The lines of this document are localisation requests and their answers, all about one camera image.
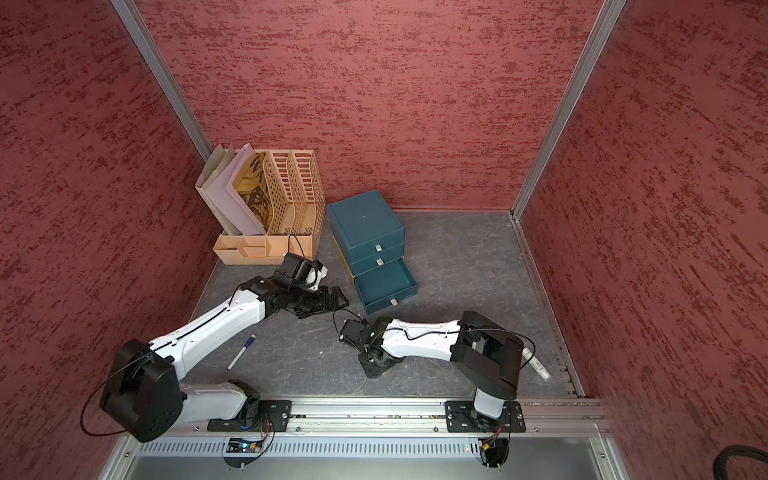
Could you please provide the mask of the teal three-drawer cabinet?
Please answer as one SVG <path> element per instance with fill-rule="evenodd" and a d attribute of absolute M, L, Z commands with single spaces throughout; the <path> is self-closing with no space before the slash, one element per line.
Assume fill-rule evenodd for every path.
<path fill-rule="evenodd" d="M 415 296 L 406 229 L 382 194 L 371 190 L 327 207 L 333 239 L 363 308 L 373 314 Z"/>

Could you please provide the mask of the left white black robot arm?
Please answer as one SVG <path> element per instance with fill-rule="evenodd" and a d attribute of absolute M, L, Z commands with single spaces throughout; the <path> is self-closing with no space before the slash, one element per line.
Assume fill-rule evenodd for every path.
<path fill-rule="evenodd" d="M 288 253 L 270 277 L 239 284 L 228 299 L 187 325 L 150 342 L 128 341 L 114 356 L 101 410 L 142 443 L 199 421 L 216 430 L 268 429 L 260 395 L 246 383 L 194 385 L 184 379 L 230 338 L 275 313 L 302 319 L 347 307 L 340 288 L 323 285 L 326 275 L 321 262 Z"/>

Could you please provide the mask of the blue capped white marker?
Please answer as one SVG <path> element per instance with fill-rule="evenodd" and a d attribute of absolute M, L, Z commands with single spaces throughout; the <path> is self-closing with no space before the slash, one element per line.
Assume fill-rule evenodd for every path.
<path fill-rule="evenodd" d="M 232 359 L 232 361 L 228 364 L 226 370 L 232 371 L 234 367 L 237 365 L 237 363 L 240 361 L 242 356 L 245 354 L 245 352 L 248 350 L 248 348 L 253 344 L 254 340 L 256 339 L 255 334 L 251 334 L 244 345 L 239 349 L 235 357 Z"/>

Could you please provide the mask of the beige plastic file organizer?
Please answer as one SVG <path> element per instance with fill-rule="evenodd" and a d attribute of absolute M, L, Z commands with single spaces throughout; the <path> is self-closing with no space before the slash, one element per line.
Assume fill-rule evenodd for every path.
<path fill-rule="evenodd" d="M 313 150 L 219 145 L 196 189 L 223 227 L 213 251 L 225 265 L 317 257 L 326 199 Z"/>

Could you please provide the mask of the yellow illustrated book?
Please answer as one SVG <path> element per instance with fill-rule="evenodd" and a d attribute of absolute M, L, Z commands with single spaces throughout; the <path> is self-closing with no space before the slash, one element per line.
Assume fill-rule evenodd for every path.
<path fill-rule="evenodd" d="M 265 152 L 257 152 L 248 157 L 232 181 L 232 187 L 246 212 L 263 231 L 268 229 L 271 221 L 271 203 L 264 173 L 266 156 Z"/>

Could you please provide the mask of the lilac folder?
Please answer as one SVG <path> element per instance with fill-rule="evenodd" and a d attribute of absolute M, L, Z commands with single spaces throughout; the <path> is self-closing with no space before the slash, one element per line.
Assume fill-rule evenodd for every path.
<path fill-rule="evenodd" d="M 232 187 L 235 174 L 245 160 L 256 151 L 250 144 L 245 144 L 236 150 L 235 158 L 214 182 L 209 190 L 209 195 L 221 212 L 241 232 L 240 235 L 264 235 L 266 231 L 263 231 L 253 217 L 246 212 L 245 206 Z"/>

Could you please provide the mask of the white marker pen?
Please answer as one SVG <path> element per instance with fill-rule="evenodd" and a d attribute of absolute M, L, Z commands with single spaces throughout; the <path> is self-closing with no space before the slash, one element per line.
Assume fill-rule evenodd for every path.
<path fill-rule="evenodd" d="M 544 382 L 551 380 L 552 375 L 544 364 L 536 357 L 535 353 L 528 347 L 524 347 L 522 350 L 522 365 L 521 368 L 531 367 L 537 376 Z"/>

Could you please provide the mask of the beige cardboard folder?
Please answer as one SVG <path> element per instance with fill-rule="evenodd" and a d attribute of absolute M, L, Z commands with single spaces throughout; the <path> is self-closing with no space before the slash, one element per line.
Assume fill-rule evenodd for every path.
<path fill-rule="evenodd" d="M 232 146 L 224 148 L 221 144 L 217 145 L 206 160 L 205 166 L 195 183 L 196 191 L 202 197 L 211 213 L 223 228 L 224 233 L 227 235 L 240 235 L 241 232 L 215 205 L 209 195 L 209 190 L 224 172 L 229 163 L 235 158 L 236 154 L 237 150 Z"/>

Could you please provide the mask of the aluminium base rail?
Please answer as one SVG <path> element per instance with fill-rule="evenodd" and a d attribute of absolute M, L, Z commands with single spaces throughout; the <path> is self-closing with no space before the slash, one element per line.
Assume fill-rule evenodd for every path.
<path fill-rule="evenodd" d="M 470 400 L 428 397 L 311 397 L 267 398 L 262 405 L 290 403 L 286 430 L 267 433 L 283 436 L 427 437 L 477 436 L 493 434 L 471 422 Z M 505 433 L 532 437 L 613 436 L 597 399 L 524 398 L 506 410 Z M 259 431 L 211 432 L 208 421 L 199 420 L 171 428 L 170 436 L 228 435 L 253 437 Z"/>

